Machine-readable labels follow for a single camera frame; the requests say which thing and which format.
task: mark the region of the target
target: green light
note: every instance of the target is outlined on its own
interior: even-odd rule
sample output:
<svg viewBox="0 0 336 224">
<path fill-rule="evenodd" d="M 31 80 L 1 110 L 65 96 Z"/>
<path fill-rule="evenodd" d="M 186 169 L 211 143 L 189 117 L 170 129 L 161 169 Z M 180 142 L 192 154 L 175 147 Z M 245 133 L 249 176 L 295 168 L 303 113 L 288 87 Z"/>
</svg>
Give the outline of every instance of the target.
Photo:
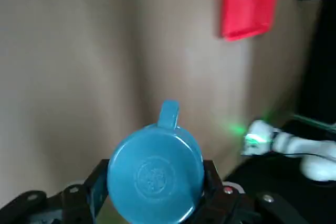
<svg viewBox="0 0 336 224">
<path fill-rule="evenodd" d="M 228 126 L 228 130 L 236 136 L 243 136 L 247 131 L 247 129 L 244 126 L 238 124 L 230 124 Z"/>
<path fill-rule="evenodd" d="M 267 143 L 268 141 L 256 134 L 247 134 L 245 139 L 249 141 L 250 144 L 257 144 L 257 143 Z"/>
</svg>

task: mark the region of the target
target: black table surface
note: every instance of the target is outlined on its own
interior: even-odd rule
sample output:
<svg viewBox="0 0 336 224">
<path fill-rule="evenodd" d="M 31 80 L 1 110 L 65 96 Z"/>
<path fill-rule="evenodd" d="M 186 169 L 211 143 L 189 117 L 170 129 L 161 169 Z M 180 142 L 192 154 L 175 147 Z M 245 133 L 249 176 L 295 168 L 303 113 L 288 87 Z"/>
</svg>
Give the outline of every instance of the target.
<svg viewBox="0 0 336 224">
<path fill-rule="evenodd" d="M 288 122 L 283 130 L 313 140 L 332 137 L 325 131 L 297 121 Z M 262 191 L 281 195 L 311 224 L 336 223 L 336 182 L 307 179 L 299 169 L 300 162 L 300 158 L 275 153 L 254 156 L 225 180 L 240 184 L 251 197 Z"/>
</svg>

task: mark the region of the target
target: blue cup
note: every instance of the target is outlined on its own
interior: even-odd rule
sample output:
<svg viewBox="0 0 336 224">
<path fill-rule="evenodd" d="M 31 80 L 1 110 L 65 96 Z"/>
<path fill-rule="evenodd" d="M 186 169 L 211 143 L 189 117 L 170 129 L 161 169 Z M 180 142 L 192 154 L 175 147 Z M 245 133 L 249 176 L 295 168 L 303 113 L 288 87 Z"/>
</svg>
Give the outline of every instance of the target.
<svg viewBox="0 0 336 224">
<path fill-rule="evenodd" d="M 165 101 L 158 123 L 128 136 L 110 159 L 109 196 L 132 224 L 181 223 L 202 196 L 201 150 L 177 126 L 178 107 L 176 101 Z"/>
</svg>

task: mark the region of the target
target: white wall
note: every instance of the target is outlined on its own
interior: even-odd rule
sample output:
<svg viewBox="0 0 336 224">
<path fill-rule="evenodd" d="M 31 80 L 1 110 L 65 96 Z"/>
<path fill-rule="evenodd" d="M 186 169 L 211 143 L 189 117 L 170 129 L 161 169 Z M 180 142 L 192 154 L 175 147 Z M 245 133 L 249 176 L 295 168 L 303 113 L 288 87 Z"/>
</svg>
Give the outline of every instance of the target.
<svg viewBox="0 0 336 224">
<path fill-rule="evenodd" d="M 120 0 L 0 0 L 0 205 L 83 179 L 140 127 Z"/>
</svg>

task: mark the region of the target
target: wire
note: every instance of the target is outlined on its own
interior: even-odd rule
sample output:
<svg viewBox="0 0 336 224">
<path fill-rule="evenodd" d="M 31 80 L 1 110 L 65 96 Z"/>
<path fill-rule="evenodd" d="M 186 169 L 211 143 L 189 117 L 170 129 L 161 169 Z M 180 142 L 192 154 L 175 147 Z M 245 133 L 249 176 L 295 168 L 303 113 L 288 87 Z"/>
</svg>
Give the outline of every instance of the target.
<svg viewBox="0 0 336 224">
<path fill-rule="evenodd" d="M 326 159 L 328 161 L 331 161 L 331 162 L 335 162 L 336 163 L 336 158 L 332 158 L 332 157 L 327 157 L 327 156 L 322 156 L 322 155 L 319 155 L 319 154 L 315 154 L 315 153 L 281 153 L 282 155 L 288 155 L 288 156 L 294 156 L 294 155 L 308 155 L 308 156 L 316 156 L 316 157 L 320 157 L 320 158 L 323 158 L 323 159 Z"/>
</svg>

